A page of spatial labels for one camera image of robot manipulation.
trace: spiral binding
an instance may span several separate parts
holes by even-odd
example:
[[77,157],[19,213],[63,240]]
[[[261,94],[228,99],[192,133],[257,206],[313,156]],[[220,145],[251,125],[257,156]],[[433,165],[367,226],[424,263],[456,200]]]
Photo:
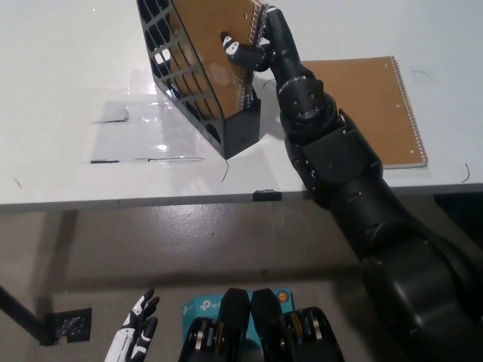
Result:
[[396,79],[398,80],[398,83],[399,83],[399,88],[401,89],[401,93],[402,93],[402,97],[403,97],[404,102],[405,102],[406,110],[408,111],[408,116],[409,116],[409,119],[411,121],[411,126],[413,128],[414,136],[416,136],[417,147],[420,151],[421,158],[423,159],[423,162],[427,163],[428,162],[428,156],[426,154],[426,150],[424,149],[424,144],[423,144],[423,141],[421,139],[420,129],[417,126],[416,118],[414,117],[414,111],[413,111],[413,107],[411,105],[411,101],[409,100],[408,91],[406,90],[406,86],[405,86],[404,82],[402,81],[401,70],[399,68],[398,61],[396,60],[396,58],[391,57],[391,62],[392,62],[392,68],[394,69]]
[[[266,5],[262,5],[257,0],[254,1],[254,11],[251,16],[251,28],[248,35],[249,45],[259,45],[262,40],[263,30],[265,29]],[[247,71],[241,73],[241,79],[244,81],[247,77]],[[240,92],[236,101],[236,111],[241,112],[251,106],[251,90],[252,84],[240,84]]]

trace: grid pattern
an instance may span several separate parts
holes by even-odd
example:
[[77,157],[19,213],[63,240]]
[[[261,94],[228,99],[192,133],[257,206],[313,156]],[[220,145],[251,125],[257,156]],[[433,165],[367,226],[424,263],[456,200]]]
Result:
[[214,124],[223,112],[171,0],[137,0],[137,5],[155,83],[221,143]]

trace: blue box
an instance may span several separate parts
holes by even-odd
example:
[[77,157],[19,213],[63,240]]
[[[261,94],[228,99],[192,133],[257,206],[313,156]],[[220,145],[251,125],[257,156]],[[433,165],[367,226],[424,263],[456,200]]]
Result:
[[[289,289],[276,289],[272,291],[277,296],[283,313],[294,310],[294,299],[292,297],[292,292]],[[248,290],[250,300],[252,295],[253,292]],[[204,317],[217,319],[222,298],[223,294],[197,296],[183,307],[183,340],[186,338],[189,326],[195,318]],[[254,320],[251,316],[248,324],[245,347],[249,349],[261,348],[260,338],[258,338],[254,326]]]

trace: black metal bracket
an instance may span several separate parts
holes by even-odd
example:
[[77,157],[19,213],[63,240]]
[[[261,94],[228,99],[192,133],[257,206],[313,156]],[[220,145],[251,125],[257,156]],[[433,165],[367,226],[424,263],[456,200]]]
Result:
[[63,337],[66,337],[68,343],[88,341],[91,337],[91,308],[49,313],[42,322],[0,287],[0,309],[37,339],[40,345],[56,345]]

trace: brown notebook cover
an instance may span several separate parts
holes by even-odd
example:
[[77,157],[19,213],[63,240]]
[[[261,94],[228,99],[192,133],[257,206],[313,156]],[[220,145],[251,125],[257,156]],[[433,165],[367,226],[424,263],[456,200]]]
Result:
[[394,57],[303,62],[357,124],[385,168],[424,167],[426,152]]
[[[252,75],[228,61],[220,34],[228,32],[233,38],[253,44],[257,41],[264,6],[258,0],[173,0],[172,3],[180,19],[170,17],[173,33],[177,36],[184,26],[189,40],[182,39],[180,48],[171,49],[171,71],[195,65],[198,57],[210,82],[206,82],[200,71],[194,71],[183,78],[174,78],[179,91],[189,96],[212,89],[223,118],[240,112],[246,106],[245,95],[251,94]],[[222,117],[213,98],[206,102],[196,100],[196,105],[204,117]]]

